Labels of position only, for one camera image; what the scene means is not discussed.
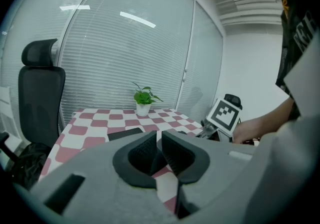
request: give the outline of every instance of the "red and white tablecloth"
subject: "red and white tablecloth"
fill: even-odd
[[[162,131],[183,131],[195,136],[202,126],[174,109],[152,109],[148,116],[135,114],[134,110],[80,109],[65,127],[53,146],[41,172],[40,178],[52,172],[82,150],[109,141],[108,134],[140,128],[144,132],[157,131],[157,141]],[[157,184],[159,199],[174,211],[178,180],[167,165],[153,177]]]

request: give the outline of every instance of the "potted plant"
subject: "potted plant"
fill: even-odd
[[[162,99],[160,99],[158,96],[153,95],[151,92],[150,87],[144,87],[143,89],[140,88],[139,85],[137,85],[135,82],[132,82],[135,84],[139,90],[136,89],[136,93],[134,95],[134,99],[136,101],[136,114],[145,117],[148,115],[151,104],[153,102],[156,102],[154,99],[157,99],[161,102],[164,102]]]

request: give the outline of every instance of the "white chair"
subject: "white chair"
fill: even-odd
[[[10,89],[0,86],[0,115],[4,131],[9,134],[9,138],[5,140],[4,144],[14,152],[18,146],[23,142],[19,130],[16,126],[14,114],[11,107]],[[0,164],[3,169],[6,168],[9,157],[3,152],[0,152]]]

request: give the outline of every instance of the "chair headrest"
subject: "chair headrest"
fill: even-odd
[[[22,52],[21,60],[26,66],[52,67],[51,49],[58,39],[33,41]]]

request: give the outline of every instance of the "white pot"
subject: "white pot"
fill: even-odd
[[[151,104],[136,104],[136,114],[140,117],[146,117],[149,113]]]

